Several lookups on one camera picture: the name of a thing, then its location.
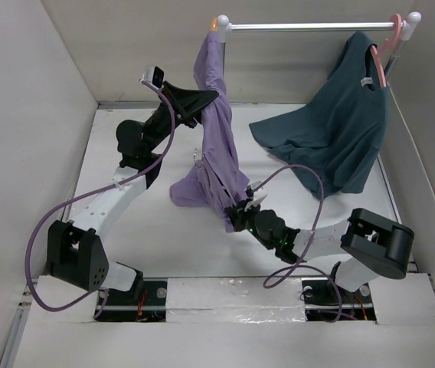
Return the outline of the purple t shirt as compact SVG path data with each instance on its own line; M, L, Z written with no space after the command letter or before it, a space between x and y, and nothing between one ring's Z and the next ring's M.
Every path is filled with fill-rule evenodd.
M172 203L180 207L212 208L224 220L225 230L232 232L225 209L246 198L249 179L239 167L222 48L216 31L209 31L203 41L195 60L194 79L198 89L214 91L217 98L201 113L201 158L183 179L171 185L169 195Z

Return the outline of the wooden clothes hanger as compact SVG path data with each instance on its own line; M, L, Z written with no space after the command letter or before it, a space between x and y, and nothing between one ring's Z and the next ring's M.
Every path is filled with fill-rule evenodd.
M213 18L210 25L210 31L216 32L218 30L218 18Z

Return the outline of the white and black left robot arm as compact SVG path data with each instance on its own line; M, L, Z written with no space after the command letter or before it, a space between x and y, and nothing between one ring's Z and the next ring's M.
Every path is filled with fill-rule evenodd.
M87 292L108 291L124 304L136 304L143 293L143 273L111 262L103 240L129 205L157 179L162 155L155 148L183 124L194 128L202 112L218 97L216 90L185 90L168 82L163 100L144 122L124 120L116 128L122 159L109 188L66 222L55 221L47 233L47 271Z

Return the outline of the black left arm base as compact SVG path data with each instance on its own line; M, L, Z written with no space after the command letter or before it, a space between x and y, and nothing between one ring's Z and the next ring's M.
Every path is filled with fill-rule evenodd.
M166 322L168 278L146 278L136 271L129 291L101 291L96 302L94 319L98 322Z

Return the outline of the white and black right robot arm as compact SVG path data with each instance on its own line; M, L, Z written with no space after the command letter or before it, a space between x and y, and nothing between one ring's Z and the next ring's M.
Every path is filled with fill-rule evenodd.
M414 231L367 209L354 209L347 219L315 230L290 228L273 210L261 209L249 199L226 208L225 214L235 232L248 231L289 265L300 259L349 255L326 282L327 295L334 301L344 301L375 278L406 277Z

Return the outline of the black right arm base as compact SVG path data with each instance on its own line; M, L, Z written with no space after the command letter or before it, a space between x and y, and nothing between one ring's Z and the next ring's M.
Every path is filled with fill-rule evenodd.
M329 276L313 266L304 268L314 275L302 276L302 291L307 322L376 321L371 289L367 283L357 291L347 291L333 285Z

